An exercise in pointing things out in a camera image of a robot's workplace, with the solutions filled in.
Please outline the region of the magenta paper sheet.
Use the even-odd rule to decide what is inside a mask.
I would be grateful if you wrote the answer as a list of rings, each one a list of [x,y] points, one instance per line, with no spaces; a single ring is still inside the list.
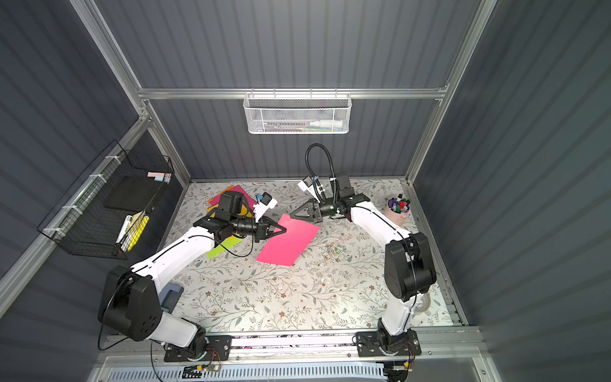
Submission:
[[[255,204],[256,204],[256,200],[253,199],[241,186],[231,186],[228,187],[227,189],[224,189],[223,191],[221,191],[219,194],[217,194],[215,197],[211,198],[208,200],[208,204],[210,207],[214,207],[216,205],[219,204],[219,201],[221,199],[221,194],[224,192],[228,192],[228,191],[236,191],[237,193],[240,193],[243,195],[243,200],[245,200],[247,207],[249,209],[253,209]]]
[[[256,260],[264,264],[292,266],[316,237],[319,227],[283,214],[279,224],[286,232],[271,238]]]

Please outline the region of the yellow paper sheet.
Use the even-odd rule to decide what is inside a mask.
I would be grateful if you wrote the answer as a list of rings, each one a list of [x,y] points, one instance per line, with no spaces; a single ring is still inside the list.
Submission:
[[[214,212],[218,209],[219,205],[213,205],[210,206],[207,211],[209,213]],[[251,210],[248,209],[248,207],[246,207],[245,205],[241,205],[240,206],[240,211],[238,213],[236,213],[238,216],[248,216],[248,217],[252,217],[252,212]]]

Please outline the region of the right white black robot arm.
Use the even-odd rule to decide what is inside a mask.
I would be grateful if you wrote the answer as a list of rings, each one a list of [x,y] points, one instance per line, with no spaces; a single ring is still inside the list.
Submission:
[[[437,282],[437,272],[426,235],[399,227],[378,210],[364,194],[358,194],[346,175],[330,178],[326,196],[317,176],[310,175],[299,189],[310,200],[290,217],[310,223],[337,215],[364,229],[384,250],[383,278],[389,291],[388,305],[378,321],[375,343],[385,355],[408,351],[415,355],[416,338],[411,329],[417,303]]]

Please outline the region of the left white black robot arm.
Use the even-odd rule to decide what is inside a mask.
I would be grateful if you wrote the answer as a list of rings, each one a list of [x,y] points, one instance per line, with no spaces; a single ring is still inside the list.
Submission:
[[[277,204],[268,193],[259,195],[253,207],[243,203],[239,192],[222,193],[218,206],[175,242],[139,263],[108,273],[98,313],[101,325],[135,342],[159,342],[202,357],[208,348],[205,329],[162,310],[159,295],[185,267],[229,237],[251,237],[258,243],[286,233],[265,214]]]

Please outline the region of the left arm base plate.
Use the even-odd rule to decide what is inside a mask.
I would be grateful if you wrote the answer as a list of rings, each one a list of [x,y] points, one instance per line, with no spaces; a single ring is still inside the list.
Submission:
[[[216,361],[227,361],[232,348],[233,337],[229,335],[199,335],[186,348],[176,345],[165,347],[164,361],[176,362],[204,362],[212,359]]]

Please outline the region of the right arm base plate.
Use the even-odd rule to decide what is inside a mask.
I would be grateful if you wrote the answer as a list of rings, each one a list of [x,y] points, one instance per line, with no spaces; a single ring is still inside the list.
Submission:
[[[353,336],[359,357],[409,357],[422,354],[418,335],[413,329],[396,336],[382,331],[362,331]]]

